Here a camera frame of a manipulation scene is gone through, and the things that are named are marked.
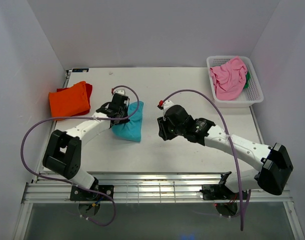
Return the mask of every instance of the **robotic arm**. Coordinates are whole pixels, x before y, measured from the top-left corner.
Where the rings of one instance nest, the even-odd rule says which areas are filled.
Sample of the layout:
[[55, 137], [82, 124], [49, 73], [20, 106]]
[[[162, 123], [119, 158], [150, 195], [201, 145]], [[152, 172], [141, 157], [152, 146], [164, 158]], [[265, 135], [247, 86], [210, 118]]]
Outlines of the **robotic arm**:
[[98, 180], [81, 168], [82, 148], [90, 140], [113, 125], [125, 124], [126, 120], [96, 120], [96, 118], [125, 118], [128, 115], [128, 96], [125, 90], [116, 91], [111, 102], [103, 104], [87, 120], [66, 131], [52, 132], [42, 164], [72, 183], [98, 191]]
[[[186, 110], [167, 100], [159, 106], [163, 117], [157, 119], [159, 136], [171, 140], [182, 136], [192, 143], [215, 148], [232, 155], [232, 149], [225, 131], [213, 121], [205, 118], [193, 119]], [[275, 143], [273, 147], [255, 143], [237, 135], [231, 135], [237, 157], [254, 169], [241, 172], [243, 190], [262, 188], [273, 195], [281, 195], [293, 171], [293, 165], [286, 148]], [[203, 186], [203, 198], [211, 200], [230, 199], [238, 193], [237, 174], [227, 172], [221, 175], [219, 184]]]

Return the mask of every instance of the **blue cloth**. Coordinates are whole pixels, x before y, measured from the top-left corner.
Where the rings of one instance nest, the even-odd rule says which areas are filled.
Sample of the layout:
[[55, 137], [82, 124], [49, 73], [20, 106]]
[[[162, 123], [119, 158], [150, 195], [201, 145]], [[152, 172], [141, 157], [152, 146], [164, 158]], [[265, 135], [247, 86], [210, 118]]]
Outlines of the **blue cloth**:
[[[128, 106], [128, 115], [132, 114], [137, 107], [137, 102], [133, 102]], [[122, 139], [140, 142], [142, 139], [142, 122], [143, 122], [143, 107], [144, 103], [139, 102], [139, 108], [129, 119], [130, 121], [125, 124], [112, 126], [112, 132]]]

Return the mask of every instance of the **tabletop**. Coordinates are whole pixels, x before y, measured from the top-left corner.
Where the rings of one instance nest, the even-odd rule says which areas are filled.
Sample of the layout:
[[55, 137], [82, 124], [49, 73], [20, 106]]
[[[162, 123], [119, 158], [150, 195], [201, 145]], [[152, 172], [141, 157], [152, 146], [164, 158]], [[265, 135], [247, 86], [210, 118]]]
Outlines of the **tabletop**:
[[[126, 85], [136, 91], [144, 102], [141, 142], [119, 139], [111, 130], [91, 140], [81, 153], [81, 167], [90, 173], [222, 173], [236, 171], [234, 158], [217, 149], [188, 142], [183, 137], [163, 141], [158, 136], [157, 118], [163, 112], [157, 108], [160, 100], [181, 89], [194, 89], [211, 97], [206, 67], [121, 67], [89, 68], [88, 72], [72, 72], [67, 87], [86, 81], [93, 86], [90, 97], [91, 116], [112, 98], [111, 89]], [[135, 96], [126, 90], [130, 102]], [[206, 118], [223, 127], [214, 107], [203, 97], [183, 92], [171, 99], [183, 106], [193, 118]], [[230, 134], [259, 142], [256, 125], [249, 107], [221, 108]], [[82, 120], [69, 119], [56, 123], [55, 128], [67, 130]], [[239, 161], [240, 170], [252, 167]]]

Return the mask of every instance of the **pink cloth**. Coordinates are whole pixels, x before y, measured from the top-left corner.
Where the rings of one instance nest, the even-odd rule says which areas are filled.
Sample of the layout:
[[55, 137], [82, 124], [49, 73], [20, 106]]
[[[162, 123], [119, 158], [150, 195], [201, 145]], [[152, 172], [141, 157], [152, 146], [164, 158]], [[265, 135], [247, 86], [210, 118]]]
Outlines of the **pink cloth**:
[[219, 100], [234, 100], [246, 84], [247, 67], [239, 56], [210, 68], [214, 91]]

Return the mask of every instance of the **white laundry basket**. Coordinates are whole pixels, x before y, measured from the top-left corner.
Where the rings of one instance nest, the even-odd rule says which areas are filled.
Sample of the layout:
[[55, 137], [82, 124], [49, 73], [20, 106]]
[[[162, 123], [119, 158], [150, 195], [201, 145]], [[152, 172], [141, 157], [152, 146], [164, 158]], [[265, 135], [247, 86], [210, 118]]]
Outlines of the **white laundry basket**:
[[207, 68], [209, 73], [213, 102], [219, 108], [245, 108], [255, 103], [260, 103], [264, 100], [264, 95], [261, 86], [259, 85], [253, 64], [251, 60], [245, 56], [239, 56], [239, 57], [244, 62], [248, 72], [250, 73], [250, 79], [248, 80], [248, 88], [243, 89], [239, 97], [236, 98], [235, 100], [224, 101], [224, 100], [219, 100], [216, 97], [213, 80], [210, 74], [210, 68], [225, 64], [234, 57], [236, 56], [210, 56], [207, 58]]

